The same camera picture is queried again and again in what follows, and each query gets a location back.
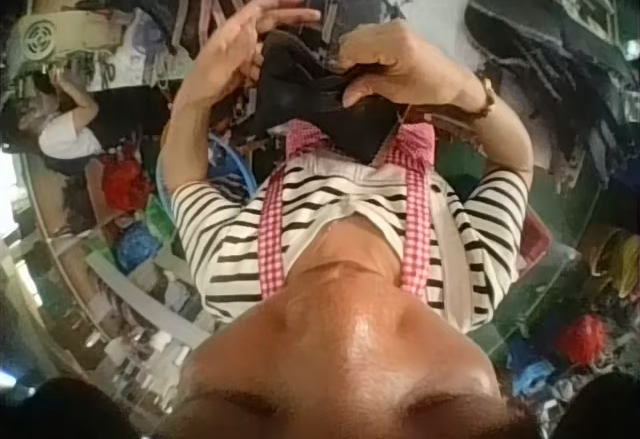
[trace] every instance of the shelf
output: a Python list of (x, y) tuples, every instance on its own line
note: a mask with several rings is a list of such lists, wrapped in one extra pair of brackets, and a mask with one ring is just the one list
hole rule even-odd
[(86, 257), (86, 262), (107, 286), (132, 309), (159, 330), (171, 334), (177, 341), (195, 349), (209, 337), (208, 332), (169, 310), (164, 304), (139, 289), (100, 253), (89, 254)]
[(38, 226), (38, 229), (40, 230), (44, 242), (47, 244), (47, 247), (49, 248), (49, 251), (51, 252), (51, 257), (53, 259), (53, 262), (55, 264), (56, 269), (58, 270), (58, 273), (60, 274), (60, 276), (62, 277), (62, 279), (64, 280), (65, 284), (67, 285), (67, 287), (69, 288), (69, 290), (71, 291), (71, 293), (73, 294), (76, 303), (78, 303), (81, 307), (81, 309), (84, 311), (85, 315), (89, 318), (89, 320), (91, 321), (91, 323), (95, 326), (95, 328), (98, 330), (98, 332), (100, 332), (100, 335), (102, 336), (102, 338), (105, 341), (110, 341), (111, 339), (113, 339), (113, 337), (107, 333), (107, 331), (104, 329), (104, 327), (102, 327), (100, 325), (100, 323), (93, 317), (91, 311), (89, 310), (85, 300), (80, 296), (80, 294), (78, 293), (78, 290), (76, 289), (76, 287), (73, 284), (73, 281), (71, 280), (71, 278), (69, 277), (69, 275), (67, 274), (67, 270), (66, 268), (63, 266), (63, 264), (60, 262), (60, 256), (59, 256), (59, 252), (56, 250), (56, 248), (54, 247), (53, 243), (52, 243), (52, 238), (49, 237), (47, 229), (45, 227), (45, 222), (43, 220), (42, 217), (42, 211), (40, 209), (38, 200), (35, 196), (34, 190), (33, 190), (33, 182), (32, 182), (32, 178), (31, 178), (31, 170), (29, 168), (29, 163), (27, 161), (27, 157), (25, 154), (20, 154), (20, 163), (22, 166), (22, 170), (24, 173), (24, 181), (25, 184), (27, 186), (27, 193), (29, 194), (29, 199), (31, 201), (31, 204), (33, 206), (33, 210), (35, 211), (36, 214), (36, 224)]

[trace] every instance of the black and white striped shirt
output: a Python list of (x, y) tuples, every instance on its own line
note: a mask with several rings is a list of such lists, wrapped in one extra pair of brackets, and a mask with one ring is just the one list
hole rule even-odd
[[(488, 322), (517, 279), (516, 260), (527, 204), (527, 187), (516, 173), (487, 174), (464, 203), (437, 173), (432, 190), (443, 194), (464, 245), (472, 281), (472, 325)], [(345, 162), (328, 152), (287, 164), (283, 185), (282, 253), (285, 277), (317, 231), (354, 213), (366, 216), (403, 257), (406, 219), (405, 171)], [(228, 323), (261, 300), (258, 225), (266, 187), (243, 204), (233, 181), (190, 183), (173, 195), (172, 207), (191, 273), (205, 308)], [(431, 230), (427, 303), (445, 307), (441, 248)]]

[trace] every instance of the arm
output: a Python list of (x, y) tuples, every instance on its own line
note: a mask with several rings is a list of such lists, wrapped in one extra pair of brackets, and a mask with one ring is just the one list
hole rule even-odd
[[(485, 99), (482, 84), (472, 76), (454, 104), (467, 111), (478, 111)], [(531, 187), (533, 146), (529, 133), (513, 109), (498, 97), (493, 111), (475, 121), (472, 127), (487, 155), (488, 169), (505, 168), (517, 172), (527, 187)]]
[(219, 27), (200, 51), (174, 102), (162, 150), (165, 180), (173, 194), (202, 181), (207, 172), (209, 111), (247, 80), (257, 80), (262, 56), (258, 36), (280, 24), (314, 22), (320, 13), (304, 0), (253, 0)]
[[(482, 109), (486, 93), (480, 80), (455, 64), (436, 47), (419, 38), (404, 21), (357, 28), (342, 39), (338, 63), (379, 63), (383, 74), (356, 79), (345, 91), (344, 104), (380, 94), (400, 104), (452, 104), (475, 112)], [(502, 167), (517, 172), (529, 186), (533, 148), (517, 114), (500, 98), (493, 111), (472, 125), (489, 160), (489, 170)]]
[(76, 132), (80, 132), (98, 115), (98, 104), (86, 91), (73, 84), (64, 74), (56, 74), (53, 82), (76, 103), (77, 107), (72, 111), (73, 126)]

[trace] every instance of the neck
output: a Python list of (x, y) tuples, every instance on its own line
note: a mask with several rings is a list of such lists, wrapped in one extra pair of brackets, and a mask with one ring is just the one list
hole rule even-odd
[(360, 215), (325, 226), (296, 260), (287, 283), (301, 280), (309, 271), (340, 264), (357, 265), (373, 272), (372, 277), (400, 285), (400, 259), (380, 230)]

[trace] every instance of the red bag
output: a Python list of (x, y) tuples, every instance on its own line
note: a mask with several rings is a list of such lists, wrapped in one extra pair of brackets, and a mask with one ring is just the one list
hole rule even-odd
[(573, 322), (556, 340), (556, 346), (574, 366), (593, 364), (604, 352), (607, 330), (593, 314)]
[(107, 203), (125, 212), (146, 207), (151, 184), (140, 163), (133, 158), (118, 160), (114, 157), (105, 159), (103, 163), (102, 190)]

